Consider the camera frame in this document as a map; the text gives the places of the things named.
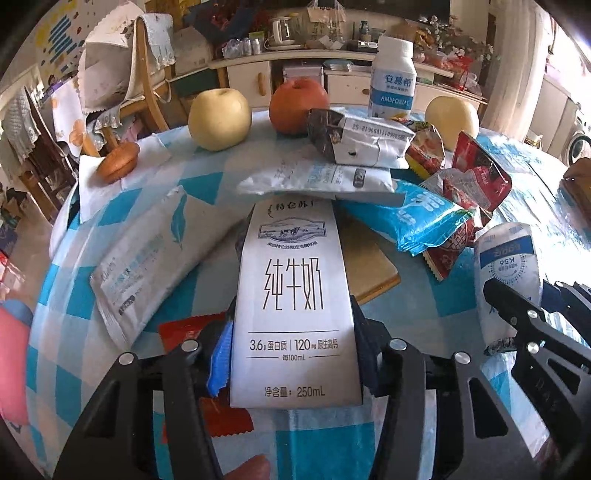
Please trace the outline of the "person's left hand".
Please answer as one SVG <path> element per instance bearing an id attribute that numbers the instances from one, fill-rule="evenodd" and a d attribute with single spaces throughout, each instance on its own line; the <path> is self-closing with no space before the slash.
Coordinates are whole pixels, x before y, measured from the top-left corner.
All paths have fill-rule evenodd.
<path id="1" fill-rule="evenodd" d="M 225 480 L 270 480 L 270 461 L 256 455 L 224 475 Z"/>

